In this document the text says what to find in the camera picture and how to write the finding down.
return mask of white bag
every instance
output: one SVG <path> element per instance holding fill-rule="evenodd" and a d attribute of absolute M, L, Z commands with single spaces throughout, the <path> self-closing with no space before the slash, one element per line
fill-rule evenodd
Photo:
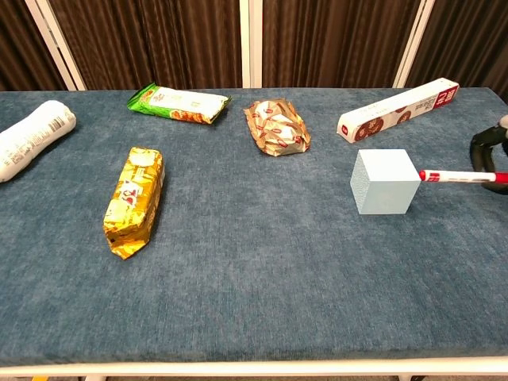
<path fill-rule="evenodd" d="M 53 141 L 76 126 L 76 116 L 58 101 L 46 101 L 0 133 L 0 183 L 12 179 Z"/>

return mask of snack food package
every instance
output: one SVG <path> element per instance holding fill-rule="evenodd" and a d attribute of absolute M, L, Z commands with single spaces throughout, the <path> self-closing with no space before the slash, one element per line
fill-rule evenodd
<path fill-rule="evenodd" d="M 231 98 L 223 95 L 175 90 L 151 83 L 127 102 L 132 111 L 179 121 L 211 125 Z"/>
<path fill-rule="evenodd" d="M 150 240 L 163 181 L 160 152 L 132 147 L 102 225 L 111 251 L 123 260 Z"/>
<path fill-rule="evenodd" d="M 268 155 L 289 155 L 309 149 L 310 134 L 305 123 L 286 99 L 254 102 L 244 112 L 252 138 Z"/>
<path fill-rule="evenodd" d="M 0 183 L 12 179 L 53 141 L 76 126 L 76 116 L 58 101 L 46 101 L 0 133 Z"/>
<path fill-rule="evenodd" d="M 449 104 L 459 84 L 446 78 L 342 114 L 337 133 L 349 143 L 362 140 L 413 117 Z"/>

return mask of green wrapper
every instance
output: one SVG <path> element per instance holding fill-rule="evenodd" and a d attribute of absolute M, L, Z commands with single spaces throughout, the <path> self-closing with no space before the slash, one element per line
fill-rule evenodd
<path fill-rule="evenodd" d="M 230 101 L 230 97 L 223 95 L 175 90 L 151 83 L 136 92 L 127 107 L 147 115 L 211 125 Z"/>

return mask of light blue cube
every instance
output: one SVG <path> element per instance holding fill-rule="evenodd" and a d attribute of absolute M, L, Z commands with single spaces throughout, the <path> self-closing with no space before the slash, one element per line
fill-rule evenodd
<path fill-rule="evenodd" d="M 350 184 L 360 214 L 404 214 L 420 182 L 405 149 L 361 149 Z"/>

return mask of blue carpet tablecloth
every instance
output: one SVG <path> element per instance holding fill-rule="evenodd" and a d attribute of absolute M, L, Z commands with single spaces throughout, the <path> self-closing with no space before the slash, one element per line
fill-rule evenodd
<path fill-rule="evenodd" d="M 423 183 L 406 215 L 360 216 L 360 148 L 470 170 L 508 107 L 488 89 L 356 144 L 339 116 L 394 89 L 212 90 L 213 126 L 135 114 L 133 91 L 0 93 L 0 130 L 56 99 L 78 124 L 0 184 L 0 365 L 508 355 L 508 197 Z M 273 158 L 242 109 L 286 97 L 312 136 Z M 134 145 L 166 160 L 149 245 L 122 261 L 102 219 Z M 500 169 L 508 159 L 495 150 Z"/>

